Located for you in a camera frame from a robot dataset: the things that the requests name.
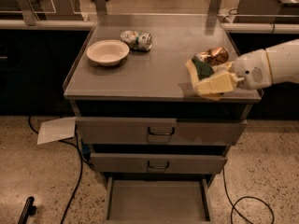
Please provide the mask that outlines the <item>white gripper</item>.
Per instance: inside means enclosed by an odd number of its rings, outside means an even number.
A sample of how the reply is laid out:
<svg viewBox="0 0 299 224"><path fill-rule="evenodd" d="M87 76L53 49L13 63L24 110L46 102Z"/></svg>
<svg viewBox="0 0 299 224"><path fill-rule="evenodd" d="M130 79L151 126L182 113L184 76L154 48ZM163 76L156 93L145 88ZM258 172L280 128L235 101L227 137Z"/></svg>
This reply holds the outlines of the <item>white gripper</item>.
<svg viewBox="0 0 299 224"><path fill-rule="evenodd" d="M214 65L212 69L216 74L195 85L199 95L230 92L237 85L244 90L257 90L272 85L270 66L264 49L243 54L234 62Z"/></svg>

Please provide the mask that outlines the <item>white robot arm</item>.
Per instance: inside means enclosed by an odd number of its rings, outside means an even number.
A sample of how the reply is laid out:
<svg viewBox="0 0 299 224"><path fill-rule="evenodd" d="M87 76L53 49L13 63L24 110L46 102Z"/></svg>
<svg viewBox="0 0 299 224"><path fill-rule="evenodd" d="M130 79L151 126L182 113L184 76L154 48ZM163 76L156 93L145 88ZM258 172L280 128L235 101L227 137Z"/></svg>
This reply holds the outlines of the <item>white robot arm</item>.
<svg viewBox="0 0 299 224"><path fill-rule="evenodd" d="M193 85L200 96L235 88L257 90L278 83L299 83L299 39L243 54L217 68L213 75Z"/></svg>

